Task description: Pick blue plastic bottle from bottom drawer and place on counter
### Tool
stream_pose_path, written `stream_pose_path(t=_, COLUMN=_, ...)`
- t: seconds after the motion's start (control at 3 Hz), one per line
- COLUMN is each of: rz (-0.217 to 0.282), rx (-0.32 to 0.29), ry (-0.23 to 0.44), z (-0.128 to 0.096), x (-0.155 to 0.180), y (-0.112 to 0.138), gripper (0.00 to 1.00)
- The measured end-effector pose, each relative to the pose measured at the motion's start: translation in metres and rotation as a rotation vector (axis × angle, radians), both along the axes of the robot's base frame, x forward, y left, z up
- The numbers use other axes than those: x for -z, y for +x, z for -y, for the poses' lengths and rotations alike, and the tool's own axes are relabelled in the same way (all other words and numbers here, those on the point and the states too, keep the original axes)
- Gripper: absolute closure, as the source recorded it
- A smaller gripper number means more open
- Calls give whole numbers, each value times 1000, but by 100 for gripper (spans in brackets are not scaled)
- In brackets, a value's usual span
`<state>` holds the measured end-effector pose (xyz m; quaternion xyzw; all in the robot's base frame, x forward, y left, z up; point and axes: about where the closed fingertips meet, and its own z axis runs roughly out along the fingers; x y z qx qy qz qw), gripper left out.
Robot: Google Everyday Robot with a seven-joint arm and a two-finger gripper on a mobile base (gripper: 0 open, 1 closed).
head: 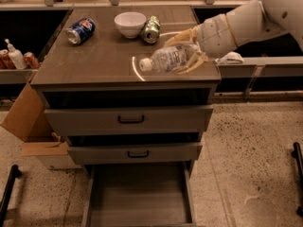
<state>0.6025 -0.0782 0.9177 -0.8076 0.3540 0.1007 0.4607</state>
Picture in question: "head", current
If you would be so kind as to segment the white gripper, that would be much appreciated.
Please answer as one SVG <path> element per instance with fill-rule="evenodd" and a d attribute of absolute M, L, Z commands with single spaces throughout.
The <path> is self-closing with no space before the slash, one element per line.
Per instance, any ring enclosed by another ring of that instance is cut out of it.
<path fill-rule="evenodd" d="M 195 44 L 196 41 L 203 52 L 200 50 L 183 52 L 181 59 L 184 65 L 177 70 L 179 75 L 187 74 L 209 62 L 209 57 L 221 58 L 237 48 L 225 14 L 206 19 L 198 27 L 181 31 L 168 39 L 164 47 Z"/>

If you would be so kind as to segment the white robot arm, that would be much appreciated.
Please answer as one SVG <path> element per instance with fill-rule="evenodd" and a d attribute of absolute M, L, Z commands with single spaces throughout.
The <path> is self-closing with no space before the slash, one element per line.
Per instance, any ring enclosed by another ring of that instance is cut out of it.
<path fill-rule="evenodd" d="M 180 32 L 165 46 L 196 44 L 198 52 L 189 60 L 195 69 L 203 59 L 217 61 L 242 45 L 284 34 L 291 34 L 303 49 L 303 0 L 251 0 Z"/>

